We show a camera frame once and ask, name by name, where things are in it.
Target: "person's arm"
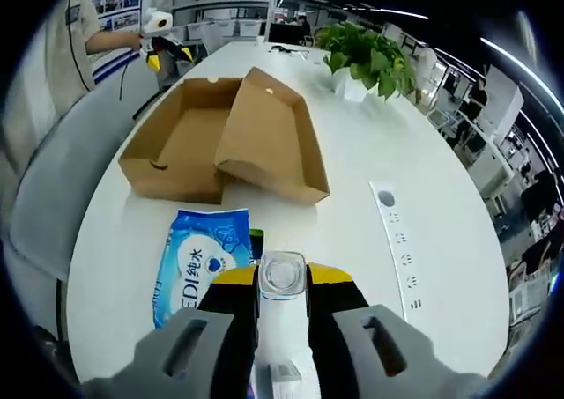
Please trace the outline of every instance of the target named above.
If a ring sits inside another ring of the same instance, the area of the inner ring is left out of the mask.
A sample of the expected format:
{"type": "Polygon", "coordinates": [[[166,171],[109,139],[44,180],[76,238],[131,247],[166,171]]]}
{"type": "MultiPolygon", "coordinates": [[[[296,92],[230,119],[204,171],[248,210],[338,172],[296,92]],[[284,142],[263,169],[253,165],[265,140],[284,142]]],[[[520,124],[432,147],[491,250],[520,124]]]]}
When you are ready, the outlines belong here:
{"type": "Polygon", "coordinates": [[[86,42],[86,53],[96,54],[118,48],[138,51],[140,34],[137,32],[97,32],[86,42]]]}

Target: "open cardboard box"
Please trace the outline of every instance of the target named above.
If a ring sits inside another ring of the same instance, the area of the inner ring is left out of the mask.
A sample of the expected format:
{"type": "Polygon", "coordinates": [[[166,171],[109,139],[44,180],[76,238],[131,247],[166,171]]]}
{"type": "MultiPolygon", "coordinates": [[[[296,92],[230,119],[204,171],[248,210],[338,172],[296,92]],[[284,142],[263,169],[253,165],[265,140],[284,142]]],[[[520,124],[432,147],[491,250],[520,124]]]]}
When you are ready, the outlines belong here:
{"type": "Polygon", "coordinates": [[[253,68],[243,79],[186,79],[119,159],[141,196],[221,203],[222,172],[301,203],[329,186],[305,100],[253,68]]]}

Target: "gray chair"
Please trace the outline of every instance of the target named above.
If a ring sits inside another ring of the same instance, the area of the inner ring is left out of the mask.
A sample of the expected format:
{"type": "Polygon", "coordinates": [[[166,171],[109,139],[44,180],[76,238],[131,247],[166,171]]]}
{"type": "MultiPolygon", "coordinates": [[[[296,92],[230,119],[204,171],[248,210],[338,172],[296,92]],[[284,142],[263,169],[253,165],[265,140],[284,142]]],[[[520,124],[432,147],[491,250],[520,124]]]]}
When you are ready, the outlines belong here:
{"type": "Polygon", "coordinates": [[[221,32],[221,28],[214,22],[202,25],[200,33],[202,34],[202,42],[208,55],[215,53],[226,45],[226,39],[221,32]]]}
{"type": "Polygon", "coordinates": [[[130,105],[119,103],[117,94],[101,95],[86,95],[48,133],[20,181],[11,214],[16,251],[64,282],[90,198],[134,125],[130,105]]]}

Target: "office desk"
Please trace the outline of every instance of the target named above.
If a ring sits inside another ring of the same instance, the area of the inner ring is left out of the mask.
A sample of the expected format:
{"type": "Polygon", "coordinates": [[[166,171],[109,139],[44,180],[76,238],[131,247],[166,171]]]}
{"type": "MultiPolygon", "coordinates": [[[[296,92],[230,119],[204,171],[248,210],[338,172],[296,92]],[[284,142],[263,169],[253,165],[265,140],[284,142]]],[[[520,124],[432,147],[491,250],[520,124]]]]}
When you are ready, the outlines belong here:
{"type": "Polygon", "coordinates": [[[244,183],[227,186],[220,207],[141,198],[117,164],[122,150],[116,153],[85,214],[70,266],[67,322],[81,381],[116,373],[153,329],[153,287],[168,227],[180,208],[248,208],[251,226],[265,231],[265,249],[300,251],[311,262],[349,272],[369,304],[406,315],[456,371],[486,375],[494,367],[507,341],[508,285],[478,191],[407,99],[377,107],[344,102],[330,90],[322,58],[318,50],[289,56],[233,42],[185,75],[243,77],[257,66],[299,92],[331,190],[317,206],[303,207],[244,183]],[[393,185],[416,245],[422,305],[415,314],[402,300],[404,280],[397,278],[371,181],[393,185]]]}

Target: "black cable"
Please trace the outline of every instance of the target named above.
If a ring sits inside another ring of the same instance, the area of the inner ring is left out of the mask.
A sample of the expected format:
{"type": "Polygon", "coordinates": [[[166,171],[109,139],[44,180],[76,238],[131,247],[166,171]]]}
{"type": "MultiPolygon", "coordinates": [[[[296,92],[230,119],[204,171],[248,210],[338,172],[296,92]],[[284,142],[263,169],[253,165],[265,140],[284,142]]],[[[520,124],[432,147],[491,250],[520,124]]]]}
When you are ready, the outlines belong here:
{"type": "Polygon", "coordinates": [[[77,57],[74,54],[74,47],[72,46],[72,33],[71,33],[71,0],[69,0],[69,3],[67,5],[67,12],[66,12],[66,22],[67,24],[67,30],[69,31],[69,43],[70,43],[70,52],[72,54],[72,60],[74,61],[74,65],[77,68],[77,72],[78,75],[80,76],[80,80],[82,82],[82,85],[85,87],[85,89],[90,92],[90,88],[88,87],[88,85],[85,82],[85,79],[82,77],[82,72],[80,71],[80,68],[78,67],[78,62],[77,62],[77,57]]]}
{"type": "Polygon", "coordinates": [[[122,100],[122,94],[123,94],[123,78],[125,78],[125,71],[127,70],[127,66],[130,65],[132,55],[133,55],[133,50],[130,51],[130,55],[127,57],[127,62],[125,63],[125,67],[123,68],[122,80],[120,81],[120,101],[122,100]]]}

